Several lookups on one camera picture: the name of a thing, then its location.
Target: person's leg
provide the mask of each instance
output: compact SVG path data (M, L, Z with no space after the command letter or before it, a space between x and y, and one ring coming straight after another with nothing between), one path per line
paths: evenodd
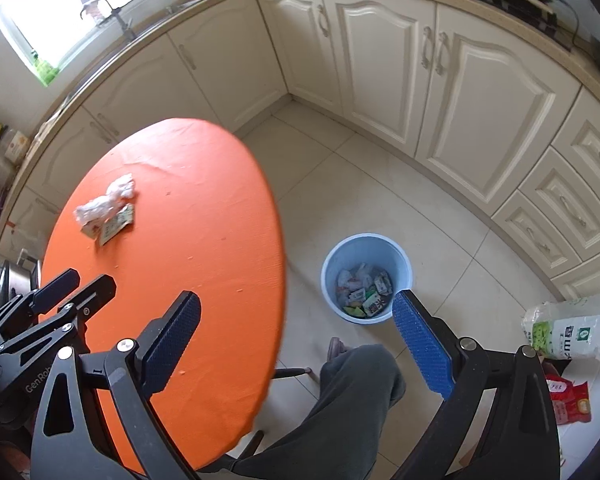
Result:
M404 387L384 347L341 354L322 367L320 399L304 422L232 471L263 480L363 480L376 461L386 414Z

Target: beige countertop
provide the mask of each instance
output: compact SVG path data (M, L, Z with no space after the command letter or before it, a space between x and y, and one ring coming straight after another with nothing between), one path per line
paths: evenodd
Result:
M40 156L45 151L56 133L62 128L66 121L71 117L75 110L85 101L85 99L113 72L115 72L125 61L129 60L139 50L147 46L153 40L163 35L176 25L188 20L199 12L212 7L225 0L205 0L196 6L183 10L170 18L158 23L155 27L149 28L137 41L122 49L119 54L113 57L109 62L97 70L91 78L72 96L65 104L64 108L55 117L47 121L37 134L29 153L22 163L13 185L4 203L4 209L0 216L0 236L4 230L6 221L11 213L11 209L24 187L33 167L35 167ZM589 91L600 101L600 70L595 66L593 60L579 49L568 52L563 47L555 43L554 40L530 27L513 16L504 13L502 10L482 3L478 0L431 0L456 9L464 10L474 14L488 22L512 32L528 43L532 44L553 60L562 65L575 78L582 82Z

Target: red package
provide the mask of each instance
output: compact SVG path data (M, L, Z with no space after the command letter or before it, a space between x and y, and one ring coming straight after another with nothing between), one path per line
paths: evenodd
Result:
M574 386L571 381L557 375L546 375L546 384L554 405L555 421L558 426L570 422L589 422L591 406L587 383Z

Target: orange table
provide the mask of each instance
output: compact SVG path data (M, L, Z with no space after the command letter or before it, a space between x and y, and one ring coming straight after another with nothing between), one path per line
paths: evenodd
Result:
M136 216L103 247L73 211L117 177L136 181ZM54 228L43 283L68 267L85 285L116 280L116 297L87 325L91 351L136 337L182 290L202 319L166 389L152 397L160 420L199 468L251 429L272 377L284 317L282 234L273 196L244 145L219 126L171 119L141 130L84 177ZM105 416L125 465L139 468L110 396Z

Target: kitchen cabinet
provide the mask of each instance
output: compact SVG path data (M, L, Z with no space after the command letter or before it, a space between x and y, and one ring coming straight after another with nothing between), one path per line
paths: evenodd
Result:
M520 191L567 238L578 256L600 253L600 200L553 148L548 148Z
M344 118L414 156L433 57L429 0L324 0Z
M581 262L560 231L519 191L511 195L493 220L550 278L573 269Z
M567 300L600 292L600 254L551 280Z
M20 250L26 249L30 256L42 258L59 215L59 208L25 186L0 238L0 254L16 262Z
M84 107L116 140L170 118L218 123L167 36L144 47L107 78Z
M492 215L551 143L580 84L513 34L437 6L416 160Z
M553 146L600 198L600 102L583 88Z
M84 108L78 108L40 157L27 185L62 208L82 178L115 143Z
M168 35L227 130L237 130L286 94L256 0L227 0Z
M289 93L342 114L331 29L322 0L258 0Z

